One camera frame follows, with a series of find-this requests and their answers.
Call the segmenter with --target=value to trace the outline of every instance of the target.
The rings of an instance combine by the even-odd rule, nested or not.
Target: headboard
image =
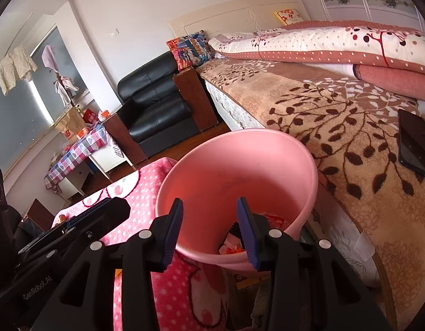
[[[283,9],[296,9],[304,20],[309,20],[301,0],[235,0],[193,11],[169,24],[176,37],[204,30],[208,38],[213,38],[226,32],[280,27],[273,12]]]

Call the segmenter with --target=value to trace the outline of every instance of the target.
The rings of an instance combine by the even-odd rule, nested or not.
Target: plastic bucket
[[[183,201],[176,249],[193,260],[242,272],[253,271],[246,252],[220,255],[218,249],[237,221],[237,199],[253,213],[281,215],[287,234],[298,240],[315,203],[318,175],[306,147],[269,129],[225,133],[201,144],[169,172],[157,195],[156,214]]]

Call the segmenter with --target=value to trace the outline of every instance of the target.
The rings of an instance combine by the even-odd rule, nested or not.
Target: wall outlet
[[[111,37],[115,37],[119,34],[119,30],[116,28],[113,32],[110,33]]]

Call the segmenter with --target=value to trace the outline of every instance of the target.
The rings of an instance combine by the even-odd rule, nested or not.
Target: paper bag
[[[62,117],[57,126],[55,127],[59,130],[64,137],[66,137],[71,142],[77,141],[77,133],[87,127],[84,119],[81,117],[76,108],[69,109],[64,117]]]

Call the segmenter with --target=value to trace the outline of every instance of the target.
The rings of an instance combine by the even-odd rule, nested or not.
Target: silver screw
[[[318,245],[320,245],[320,247],[322,247],[323,249],[329,249],[332,246],[332,244],[330,243],[330,241],[329,240],[326,240],[326,239],[321,239],[318,242]]]
[[[100,241],[94,241],[90,244],[90,249],[93,251],[99,250],[102,247],[102,243]]]
[[[280,238],[282,236],[283,232],[279,229],[271,229],[269,230],[269,236],[272,238]]]
[[[151,230],[145,229],[139,232],[139,237],[141,239],[148,239],[152,236]]]

